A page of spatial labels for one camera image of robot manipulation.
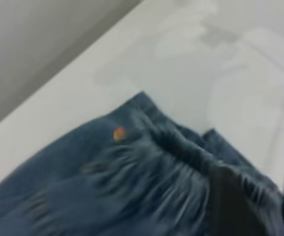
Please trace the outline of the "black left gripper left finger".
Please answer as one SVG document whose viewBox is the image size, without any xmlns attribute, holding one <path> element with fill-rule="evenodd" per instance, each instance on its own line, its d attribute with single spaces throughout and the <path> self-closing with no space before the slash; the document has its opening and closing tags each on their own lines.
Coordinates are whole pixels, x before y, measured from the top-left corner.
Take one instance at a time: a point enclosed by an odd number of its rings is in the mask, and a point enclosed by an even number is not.
<svg viewBox="0 0 284 236">
<path fill-rule="evenodd" d="M 211 236 L 282 236 L 284 222 L 279 209 L 261 198 L 257 203 L 243 190 L 236 173 L 218 167 L 209 175 L 207 204 Z"/>
</svg>

